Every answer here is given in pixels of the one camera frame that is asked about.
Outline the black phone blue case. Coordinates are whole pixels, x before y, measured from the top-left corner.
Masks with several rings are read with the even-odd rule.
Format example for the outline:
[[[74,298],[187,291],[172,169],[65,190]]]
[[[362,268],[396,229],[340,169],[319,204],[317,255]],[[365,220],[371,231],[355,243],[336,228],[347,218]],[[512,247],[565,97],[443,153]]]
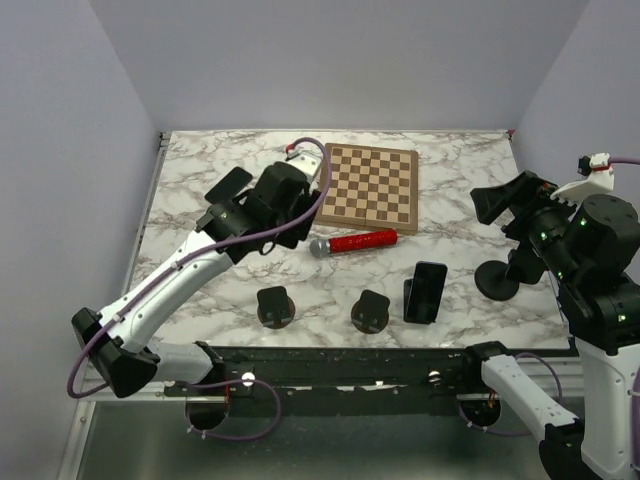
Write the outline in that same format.
[[[409,323],[431,324],[437,319],[448,267],[442,263],[417,262],[409,299]]]

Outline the black round-base phone holder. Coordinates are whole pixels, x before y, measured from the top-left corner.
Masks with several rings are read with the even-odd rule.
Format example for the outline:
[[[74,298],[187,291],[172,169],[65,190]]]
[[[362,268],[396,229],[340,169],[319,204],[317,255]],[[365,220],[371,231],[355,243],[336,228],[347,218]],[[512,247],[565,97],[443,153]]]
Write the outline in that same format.
[[[507,261],[489,260],[477,267],[474,281],[478,290],[494,301],[513,298],[521,284],[535,285],[547,267],[543,260],[528,247],[512,249]]]

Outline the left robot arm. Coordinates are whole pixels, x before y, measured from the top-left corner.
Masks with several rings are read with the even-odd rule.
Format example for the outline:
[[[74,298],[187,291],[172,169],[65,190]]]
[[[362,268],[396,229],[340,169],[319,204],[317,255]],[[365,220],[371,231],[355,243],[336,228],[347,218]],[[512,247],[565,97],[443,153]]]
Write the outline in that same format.
[[[126,398],[158,378],[168,359],[150,341],[202,286],[248,254],[295,249],[327,193],[322,160],[304,154],[268,166],[259,178],[241,167],[205,195],[209,206],[184,242],[140,284],[99,311],[80,309],[72,326],[107,387]]]

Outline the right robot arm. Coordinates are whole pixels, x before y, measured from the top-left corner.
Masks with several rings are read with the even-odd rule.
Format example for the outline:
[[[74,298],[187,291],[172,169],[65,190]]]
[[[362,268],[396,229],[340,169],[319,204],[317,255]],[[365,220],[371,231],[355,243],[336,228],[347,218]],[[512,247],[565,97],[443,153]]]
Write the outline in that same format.
[[[639,475],[639,287],[627,275],[639,248],[639,217],[613,195],[573,201],[523,174],[471,197],[482,224],[510,212],[506,237],[523,261],[489,261],[481,273],[558,283],[558,302],[579,355],[585,413],[577,416],[542,390],[498,342],[467,348],[460,379],[496,392],[528,427],[552,479],[635,479]]]

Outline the black phone purple case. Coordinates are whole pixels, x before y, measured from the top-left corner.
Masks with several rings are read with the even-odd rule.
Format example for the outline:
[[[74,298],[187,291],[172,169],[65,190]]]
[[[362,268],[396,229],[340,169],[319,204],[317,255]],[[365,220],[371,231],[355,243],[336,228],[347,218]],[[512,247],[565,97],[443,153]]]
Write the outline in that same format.
[[[320,190],[309,191],[301,195],[295,206],[293,218],[297,219],[308,212],[310,212],[310,214],[304,221],[279,236],[279,244],[281,246],[293,250],[300,242],[304,242],[307,239],[316,216],[316,209],[313,208],[313,205],[317,202],[320,195]]]

